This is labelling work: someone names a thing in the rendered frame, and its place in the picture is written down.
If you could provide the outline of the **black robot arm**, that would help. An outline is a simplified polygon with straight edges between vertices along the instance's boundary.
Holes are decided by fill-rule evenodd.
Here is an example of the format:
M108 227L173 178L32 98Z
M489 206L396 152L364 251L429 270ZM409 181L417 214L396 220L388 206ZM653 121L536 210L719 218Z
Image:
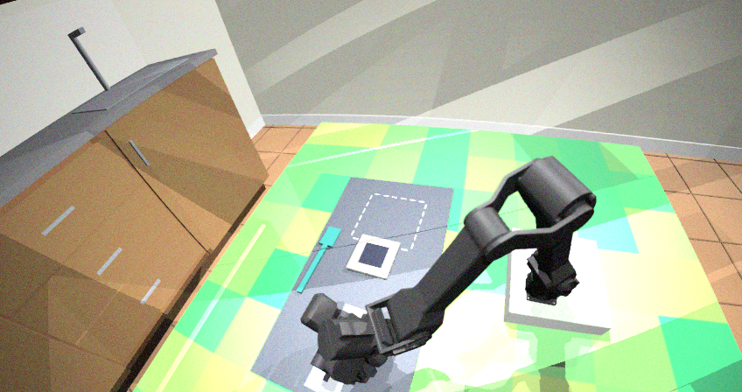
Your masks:
M536 228L510 230L499 215L518 192ZM494 261L518 249L526 259L526 299L557 305L579 280L569 260L572 237L594 215L597 196L554 156L531 159L505 175L491 199L463 219L463 228L414 287L366 304L362 319L322 320L318 349L324 370L346 385L367 383L365 358L396 356L423 347L445 320L445 309ZM388 309L384 318L381 308Z

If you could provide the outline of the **white tile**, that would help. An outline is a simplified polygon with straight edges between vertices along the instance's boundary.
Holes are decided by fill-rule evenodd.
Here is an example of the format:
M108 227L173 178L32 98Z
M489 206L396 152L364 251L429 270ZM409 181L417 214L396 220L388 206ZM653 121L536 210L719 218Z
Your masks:
M387 279L400 242L362 234L349 264L350 270Z

